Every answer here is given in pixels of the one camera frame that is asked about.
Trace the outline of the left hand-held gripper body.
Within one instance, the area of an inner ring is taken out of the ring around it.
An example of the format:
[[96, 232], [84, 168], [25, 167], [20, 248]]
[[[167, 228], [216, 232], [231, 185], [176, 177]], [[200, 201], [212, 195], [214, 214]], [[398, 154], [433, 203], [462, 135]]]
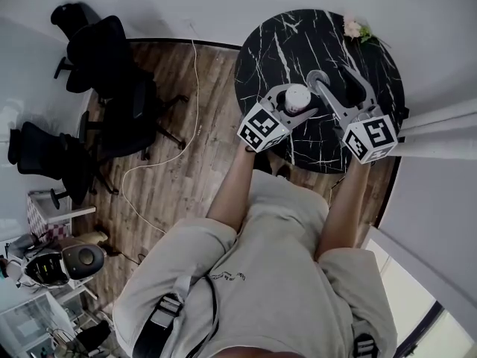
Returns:
[[237, 135], [253, 151], [260, 152], [280, 143], [290, 133], [267, 107], [257, 102], [243, 118]]

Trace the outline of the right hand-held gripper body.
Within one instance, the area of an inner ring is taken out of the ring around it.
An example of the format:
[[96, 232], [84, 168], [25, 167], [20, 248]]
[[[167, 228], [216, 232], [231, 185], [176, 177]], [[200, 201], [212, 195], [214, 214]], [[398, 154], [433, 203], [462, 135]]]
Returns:
[[373, 101], [362, 109], [341, 108], [336, 114], [341, 144], [360, 164], [380, 160], [397, 145], [397, 135], [389, 115]]

